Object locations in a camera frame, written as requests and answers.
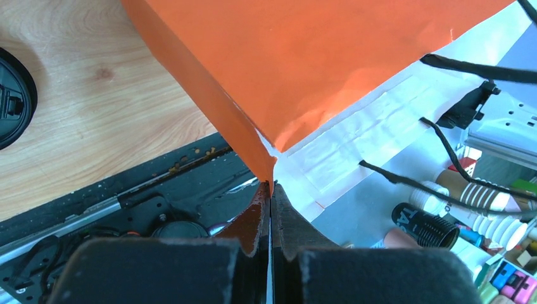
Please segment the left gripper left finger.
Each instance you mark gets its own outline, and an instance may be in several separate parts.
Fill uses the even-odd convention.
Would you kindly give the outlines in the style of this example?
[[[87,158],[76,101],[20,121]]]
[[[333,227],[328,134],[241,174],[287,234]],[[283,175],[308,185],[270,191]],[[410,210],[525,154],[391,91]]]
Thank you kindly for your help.
[[[97,238],[81,245],[50,303],[265,303],[268,183],[209,238]]]

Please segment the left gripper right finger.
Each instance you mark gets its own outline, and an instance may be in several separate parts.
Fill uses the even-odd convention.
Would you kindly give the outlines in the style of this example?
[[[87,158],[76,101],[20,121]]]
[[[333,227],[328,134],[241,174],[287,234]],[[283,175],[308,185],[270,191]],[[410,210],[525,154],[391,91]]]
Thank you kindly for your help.
[[[320,233],[280,184],[270,199],[274,303],[480,303],[463,262],[436,248],[346,249]]]

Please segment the orange paper bag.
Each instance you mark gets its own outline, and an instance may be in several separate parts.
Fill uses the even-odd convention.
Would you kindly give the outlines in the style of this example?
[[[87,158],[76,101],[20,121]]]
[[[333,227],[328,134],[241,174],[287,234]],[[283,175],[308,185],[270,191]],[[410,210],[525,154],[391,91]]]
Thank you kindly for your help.
[[[483,81],[530,26],[515,1],[124,1],[166,68],[307,220]]]

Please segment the black coffee cup lid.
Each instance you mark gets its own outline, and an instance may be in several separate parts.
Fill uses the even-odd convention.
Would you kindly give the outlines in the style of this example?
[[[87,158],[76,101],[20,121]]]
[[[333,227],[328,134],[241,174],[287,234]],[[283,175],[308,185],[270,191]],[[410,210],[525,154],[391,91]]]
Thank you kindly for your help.
[[[24,133],[37,109],[38,95],[26,67],[1,49],[1,149],[13,144]]]

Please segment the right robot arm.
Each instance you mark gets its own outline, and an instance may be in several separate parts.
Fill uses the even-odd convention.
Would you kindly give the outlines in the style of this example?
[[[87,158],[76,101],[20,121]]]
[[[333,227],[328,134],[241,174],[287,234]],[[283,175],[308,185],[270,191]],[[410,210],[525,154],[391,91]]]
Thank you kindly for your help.
[[[469,147],[536,170],[535,85],[509,85],[503,91],[485,80],[437,124],[463,130],[462,142]]]

